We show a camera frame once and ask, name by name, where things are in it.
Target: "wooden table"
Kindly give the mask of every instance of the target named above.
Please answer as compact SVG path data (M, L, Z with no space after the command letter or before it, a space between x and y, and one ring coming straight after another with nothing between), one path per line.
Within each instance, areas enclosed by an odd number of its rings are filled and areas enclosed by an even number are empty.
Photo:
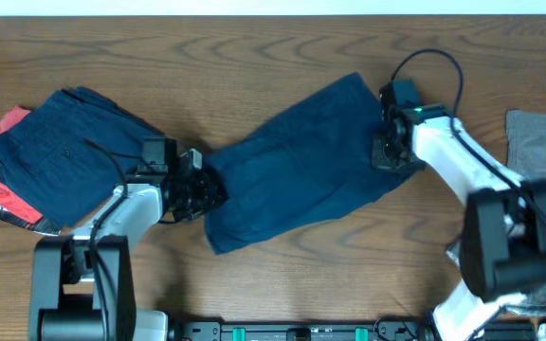
M459 115L505 160L509 108L546 112L546 16L0 18L0 118L85 85L169 137L205 149L354 71L376 91L411 51L463 65ZM451 104L456 73L435 56L402 71ZM335 222L214 256L203 221L150 230L133 255L139 306L226 320L367 320L419 314L459 273L444 255L463 209L432 171ZM32 249L0 222L0 340L26 339Z

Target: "blue pants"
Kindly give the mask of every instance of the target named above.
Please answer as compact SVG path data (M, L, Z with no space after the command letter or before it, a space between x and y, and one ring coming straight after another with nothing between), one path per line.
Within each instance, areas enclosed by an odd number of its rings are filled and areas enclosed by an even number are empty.
M207 163L229 199L206 216L218 254L305 224L339 219L397 188L412 172L374 170L380 103L358 74L346 76L265 123Z
M119 180L106 155L84 140L141 155L142 140L150 135L160 132L89 89L56 91L0 134L0 182L53 223L72 226L109 197ZM126 172L138 162L117 161Z

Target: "white wall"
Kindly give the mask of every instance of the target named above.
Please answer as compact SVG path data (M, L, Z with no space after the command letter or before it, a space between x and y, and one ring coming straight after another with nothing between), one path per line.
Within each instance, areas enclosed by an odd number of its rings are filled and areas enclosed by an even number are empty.
M546 0L0 0L0 15L546 14Z

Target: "wire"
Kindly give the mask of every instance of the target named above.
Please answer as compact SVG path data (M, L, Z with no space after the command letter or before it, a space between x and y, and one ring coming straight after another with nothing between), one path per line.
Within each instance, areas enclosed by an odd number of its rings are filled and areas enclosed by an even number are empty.
M133 158L133 159L139 160L149 169L149 171L151 171L151 173L156 173L156 171L153 169L153 166L150 165L142 156L130 155L130 154L124 154L124 153L115 153L115 152L109 152L109 153L113 156Z
M400 316L397 316L397 315L385 315L384 318L389 318L389 317L392 317L394 319L396 319L398 322L401 322L404 327L406 328L406 332L408 333L409 337L411 337L412 339L414 340L417 340L418 337L410 330L410 328L408 327L408 325L406 324L406 321L404 321ZM376 333L378 333L378 337L379 338L382 338L383 341L390 341L388 338L386 338L385 336L381 335L380 332L378 331L378 322L380 322L380 318L378 318L376 320L376 322L374 322L374 331Z
M475 338L478 336L478 334L483 331L485 329L485 326L487 326L490 322L492 322L492 320L494 320L495 318L499 317L499 315L501 315L502 313L506 312L507 308L505 306L501 306L499 307L499 309L490 317L488 317L488 319L486 319L480 327L476 328L470 335L469 337L466 339L467 341L473 341L475 340Z
M401 68L409 61L411 60L412 58L420 55L420 54L424 54L424 53L434 53L434 54L439 54L439 55L442 55L444 57L446 57L453 65L454 67L456 68L456 71L458 72L459 74L459 88L458 88L458 91L457 91L457 94L456 94L456 99L454 99L454 107L452 108L452 111L451 111L451 115L450 115L450 122L449 122L449 127L450 127L450 131L452 132L452 135L459 141L459 143L461 143L461 145L463 145L463 147L473 156L475 157L475 159L477 159L487 170L489 170L491 173L493 173L494 175L496 175L499 179L501 179L504 183L507 184L507 186L511 189L515 189L518 191L519 193L519 196L521 196L523 198L523 200L526 202L526 205L529 206L535 213L536 215L540 218L540 220L544 223L544 225L546 226L546 215L544 214L544 212L542 211L542 209L540 209L540 207L537 205L537 203L535 203L532 198L530 197L530 195L528 195L528 193L525 192L525 190L523 188L521 188L520 186L516 185L513 181L511 181L509 178L507 178L504 174L501 173L500 170L498 170L496 167L494 167L493 165L491 165L486 159L483 158L483 156L481 156L479 153L477 153L464 139L463 137L461 136L460 132L456 129L456 127L454 126L454 119L456 118L456 114L458 112L458 108L459 108L459 103L461 102L461 96L463 95L463 87L464 87L464 74L463 74L463 70L461 68L461 65L456 61L456 59L454 58L454 56L452 56L451 54L449 54L448 52L445 52L443 50L440 50L440 49L437 49L437 48L425 48L425 49L422 49L422 50L418 50L418 51L415 51L413 53L411 53L406 59L404 59L404 61L402 61L399 65L397 65L397 67L395 68L395 71L393 71L393 74L391 75L391 80L395 80L395 77L397 76L397 74L399 73L399 71L401 70Z
M180 147L182 147L185 150L185 152L187 152L188 155L191 155L191 152L189 152L189 148L187 148L187 146L185 146L184 143L182 143L182 142L180 142L178 140L176 140L176 143L179 144Z
M115 166L116 171L119 174L119 180L120 180L121 184L123 185L123 192L121 193L119 198L112 205L110 205L99 216L99 218L94 222L94 225L92 226L92 231L90 231L90 240L89 240L89 243L88 243L88 248L89 248L89 252L90 252L90 259L92 260L92 270L94 272L94 284L96 285L96 288L97 288L97 290L99 292L100 312L101 312L101 315L102 315L102 329L103 329L103 334L104 334L104 340L108 340L109 339L109 333L110 333L109 332L109 313L108 313L107 308L106 308L106 296L105 296L105 293L104 293L104 287L102 285L102 278L100 277L100 267L99 267L100 257L98 255L98 251L96 250L96 235L97 235L98 231L100 230L100 228L102 227L102 224L104 223L104 221L107 219L107 217L115 209L117 209L119 207L119 205L121 205L121 203L128 197L128 183L125 180L125 174L124 174L123 170L119 166L119 163L113 157L112 153L108 152L102 146L100 146L99 144L97 144L96 142L94 142L94 141L92 141L90 139L86 138L84 141L88 146L90 146L90 147L104 153L109 158L109 160L111 160L111 162ZM104 262L101 264L101 266L103 268L103 271L106 272L106 265L104 264Z
M158 221L158 223L160 223L160 224L178 224L178 223L180 223L180 222L172 222L172 221L160 220L160 221Z

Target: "clothing pile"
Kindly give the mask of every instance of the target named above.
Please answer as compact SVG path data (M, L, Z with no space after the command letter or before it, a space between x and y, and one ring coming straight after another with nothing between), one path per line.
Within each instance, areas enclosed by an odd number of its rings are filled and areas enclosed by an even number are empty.
M0 121L0 220L46 235L73 226L111 195L118 174L111 152L140 155L142 140L161 135L92 90L56 91L30 112L13 108ZM120 157L126 172L139 160Z

